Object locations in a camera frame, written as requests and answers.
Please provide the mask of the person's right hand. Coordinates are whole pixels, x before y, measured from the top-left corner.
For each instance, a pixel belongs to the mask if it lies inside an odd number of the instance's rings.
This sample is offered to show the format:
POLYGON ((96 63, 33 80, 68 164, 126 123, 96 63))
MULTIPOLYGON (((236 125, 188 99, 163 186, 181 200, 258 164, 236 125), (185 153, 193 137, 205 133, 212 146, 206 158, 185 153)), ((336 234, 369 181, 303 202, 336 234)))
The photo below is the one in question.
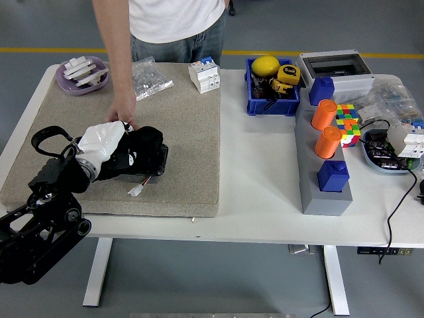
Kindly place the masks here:
POLYGON ((134 94, 124 93, 114 96, 112 104, 107 114, 107 121, 123 121, 128 123, 134 130, 139 126, 134 121, 136 113, 136 97, 134 94))

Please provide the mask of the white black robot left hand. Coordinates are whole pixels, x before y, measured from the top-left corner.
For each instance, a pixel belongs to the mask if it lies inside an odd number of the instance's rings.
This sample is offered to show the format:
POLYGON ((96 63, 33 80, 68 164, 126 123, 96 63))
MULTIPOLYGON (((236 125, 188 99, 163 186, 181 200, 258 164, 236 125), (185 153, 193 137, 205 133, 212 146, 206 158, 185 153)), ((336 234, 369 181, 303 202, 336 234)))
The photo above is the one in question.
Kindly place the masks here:
POLYGON ((99 170, 102 163, 108 161, 117 149, 123 135, 132 131, 134 127, 122 121, 90 126, 78 142, 81 153, 76 158, 87 160, 99 170))

